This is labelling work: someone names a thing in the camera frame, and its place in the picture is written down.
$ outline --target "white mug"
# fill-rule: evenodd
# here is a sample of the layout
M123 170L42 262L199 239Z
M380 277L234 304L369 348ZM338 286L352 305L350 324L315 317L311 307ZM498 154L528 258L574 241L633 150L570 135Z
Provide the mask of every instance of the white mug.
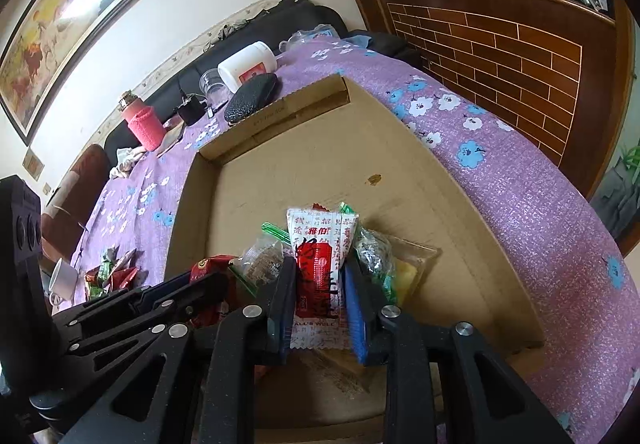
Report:
M63 300L72 300L76 292L77 281L78 271L60 258L49 282L49 302L56 307Z

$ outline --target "yellow food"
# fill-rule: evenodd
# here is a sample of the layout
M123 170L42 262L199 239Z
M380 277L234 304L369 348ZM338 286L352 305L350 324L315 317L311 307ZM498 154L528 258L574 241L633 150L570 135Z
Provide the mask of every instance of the yellow food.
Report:
M401 259L394 258L396 261L396 276L394 278L394 288L396 289L396 297L398 298L398 306L401 307L404 300L412 291L412 286L418 270L410 263Z

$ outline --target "white cloth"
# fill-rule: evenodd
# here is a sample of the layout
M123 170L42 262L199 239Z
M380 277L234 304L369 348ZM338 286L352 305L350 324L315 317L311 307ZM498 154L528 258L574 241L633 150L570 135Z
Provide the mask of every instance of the white cloth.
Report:
M116 151L118 157L118 165L111 168L109 171L110 179L126 179L129 178L129 173L135 167L140 159L146 153L146 149L142 146L137 148L122 148Z

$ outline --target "black sofa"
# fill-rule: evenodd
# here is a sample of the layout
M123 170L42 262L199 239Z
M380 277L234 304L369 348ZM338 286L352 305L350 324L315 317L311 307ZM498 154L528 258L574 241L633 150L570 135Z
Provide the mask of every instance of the black sofa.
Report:
M357 35L371 37L369 48L380 54L401 59L415 68L421 68L420 54L402 38L392 34L369 32L367 30L348 31L344 21L335 10L315 5L309 0L283 0L275 7L265 10L249 24L237 30L225 40L215 43L198 59L185 66L146 100L153 106L161 122L174 114L174 109L182 102L180 89L184 93L200 93L200 76L238 50L256 41L263 41L277 55L281 41L288 40L298 30L311 30L319 24L334 27L341 38ZM104 142L104 150L112 166L117 165L116 151L120 148L136 147L140 142L129 130L126 121L120 122Z

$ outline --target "brown cushion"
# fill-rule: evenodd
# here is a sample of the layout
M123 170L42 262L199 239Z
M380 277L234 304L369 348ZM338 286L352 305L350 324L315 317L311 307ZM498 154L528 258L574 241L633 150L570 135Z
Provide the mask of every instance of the brown cushion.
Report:
M71 259L104 185L109 161L98 144L92 144L60 181L42 214L42 238L49 252Z

